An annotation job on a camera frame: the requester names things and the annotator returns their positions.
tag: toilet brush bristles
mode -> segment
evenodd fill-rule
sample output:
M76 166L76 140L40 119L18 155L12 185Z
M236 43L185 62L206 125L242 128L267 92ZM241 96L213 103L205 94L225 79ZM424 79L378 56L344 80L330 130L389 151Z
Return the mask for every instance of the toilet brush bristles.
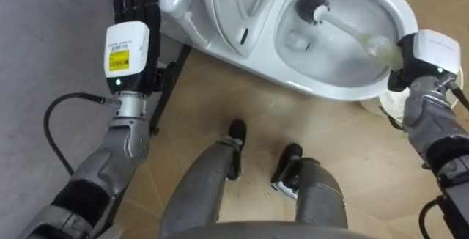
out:
M321 23L321 21L314 19L314 12L322 5L325 5L328 10L330 10L328 0L297 0L295 10L301 19L316 26L318 23Z

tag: robotic arm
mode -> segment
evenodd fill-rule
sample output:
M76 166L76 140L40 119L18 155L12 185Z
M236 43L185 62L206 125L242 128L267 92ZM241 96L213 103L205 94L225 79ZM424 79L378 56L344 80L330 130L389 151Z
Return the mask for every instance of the robotic arm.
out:
M467 108L468 101L455 84L460 66L458 42L443 34L421 30L402 38L404 68L392 72L388 88L410 88L403 129L409 142L437 178L443 192L438 204L455 238L469 238L469 135L455 120L446 101L451 90ZM424 208L419 225L425 238Z
M18 238L95 238L112 225L133 173L148 155L145 114L147 99L158 87L160 7L158 0L114 0L114 11L116 25L108 28L104 55L114 98L77 96L112 107L108 132L75 172L68 167L69 183Z

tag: toilet rim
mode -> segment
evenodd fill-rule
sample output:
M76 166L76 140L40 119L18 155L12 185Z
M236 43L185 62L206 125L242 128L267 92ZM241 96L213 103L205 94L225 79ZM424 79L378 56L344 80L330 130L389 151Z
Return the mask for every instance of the toilet rim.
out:
M284 85L306 92L310 95L316 95L324 98L344 101L357 101L374 98L388 89L388 74L379 78L373 84L363 87L340 87L332 84L326 84L321 81L314 80L308 76L291 68L278 55L275 49L275 38L278 22L281 20L284 4L291 0L283 0L281 3L276 2L270 11L264 29L259 37L258 45L250 56L250 65L254 71L262 73L265 76L280 80ZM414 12L405 0L387 0L387 5L391 10L391 14L400 27L399 35L412 34L418 31L418 24ZM271 67L265 67L262 62L269 62Z

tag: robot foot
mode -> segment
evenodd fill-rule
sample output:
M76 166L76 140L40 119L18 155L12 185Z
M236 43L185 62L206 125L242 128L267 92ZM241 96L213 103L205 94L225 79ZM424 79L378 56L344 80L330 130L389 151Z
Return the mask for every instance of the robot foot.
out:
M278 166L270 179L272 188L297 199L300 187L301 158L303 148L299 144L289 144L278 161Z
M246 141L247 127L244 121L236 119L229 126L227 138L237 145L233 152L232 164L229 167L226 177L229 180L237 180L241 176L241 152Z

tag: black cable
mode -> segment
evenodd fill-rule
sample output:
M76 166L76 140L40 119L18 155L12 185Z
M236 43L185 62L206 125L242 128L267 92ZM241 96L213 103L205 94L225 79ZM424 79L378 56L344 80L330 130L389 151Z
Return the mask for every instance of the black cable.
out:
M461 102L461 104L469 111L469 100L464 96L464 92L458 87L451 89L453 95Z
M58 97L53 101L50 106L47 108L44 114L44 120L43 120L43 127L44 127L44 134L47 139L47 142L50 144L52 147L52 150L56 153L57 158L59 158L60 162L62 162L62 165L64 165L65 169L67 172L72 175L73 174L73 169L72 166L68 163L67 159L64 157L62 152L60 151L59 147L57 147L56 142L53 140L52 135L51 135L51 130L49 128L49 119L51 118L51 114L53 109L62 101L66 99L71 99L71 98L80 98L80 99L85 99L85 100L90 100L95 103L103 104L105 103L106 99L101 96L97 95L91 95L85 92L76 92L76 93L69 93L63 96Z
M431 210L437 204L438 202L436 199L428 202L427 204L425 204L425 206L422 208L422 210L418 214L418 227L420 227L420 232L422 233L422 236L424 237L424 239L431 239L425 227L426 214L429 212L429 210Z

